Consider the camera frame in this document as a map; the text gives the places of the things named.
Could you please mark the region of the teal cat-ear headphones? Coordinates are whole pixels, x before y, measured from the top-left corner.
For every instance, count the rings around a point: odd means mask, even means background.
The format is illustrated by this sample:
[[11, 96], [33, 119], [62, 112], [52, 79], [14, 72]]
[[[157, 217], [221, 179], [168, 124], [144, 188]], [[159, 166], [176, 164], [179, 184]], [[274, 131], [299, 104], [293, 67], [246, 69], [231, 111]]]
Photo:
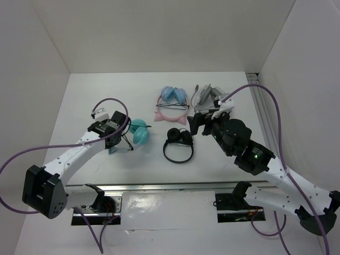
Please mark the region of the teal cat-ear headphones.
[[[148, 128], [150, 125], [147, 125], [146, 122], [142, 119], [134, 119], [128, 122], [127, 130], [122, 133], [121, 138], [127, 143], [127, 148], [118, 148], [112, 147], [108, 150], [109, 155], [118, 154], [118, 153], [127, 153], [130, 151], [135, 151], [139, 149], [141, 146], [145, 145], [149, 141], [150, 133]], [[132, 137], [132, 142], [130, 142], [126, 136], [126, 134], [130, 132]]]

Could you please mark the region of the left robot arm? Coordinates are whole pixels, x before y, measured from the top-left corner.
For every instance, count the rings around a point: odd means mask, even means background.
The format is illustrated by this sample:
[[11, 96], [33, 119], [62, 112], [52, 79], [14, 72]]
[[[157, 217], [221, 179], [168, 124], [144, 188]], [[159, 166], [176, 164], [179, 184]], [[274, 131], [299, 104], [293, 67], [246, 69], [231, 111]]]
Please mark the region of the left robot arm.
[[84, 206], [98, 212], [113, 203], [93, 184], [75, 189], [66, 185], [93, 156], [119, 144], [130, 121], [128, 116], [115, 111], [111, 118], [92, 123], [76, 144], [53, 161], [42, 167], [32, 165], [25, 174], [22, 201], [49, 219], [56, 218], [64, 209]]

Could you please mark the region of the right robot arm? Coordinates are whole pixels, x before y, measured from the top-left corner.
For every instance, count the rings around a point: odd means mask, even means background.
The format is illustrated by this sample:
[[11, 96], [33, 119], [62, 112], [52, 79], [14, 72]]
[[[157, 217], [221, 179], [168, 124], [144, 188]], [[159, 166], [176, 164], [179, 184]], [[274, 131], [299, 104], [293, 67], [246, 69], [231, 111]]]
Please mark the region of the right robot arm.
[[222, 113], [197, 113], [188, 117], [192, 135], [204, 127], [202, 135], [211, 135], [225, 155], [235, 157], [241, 170], [278, 187], [284, 194], [264, 191], [247, 182], [239, 182], [232, 195], [237, 208], [259, 206], [291, 215], [308, 232], [321, 236], [334, 227], [339, 208], [339, 192], [327, 191], [309, 182], [290, 168], [284, 168], [278, 156], [251, 140], [252, 131], [243, 121]]

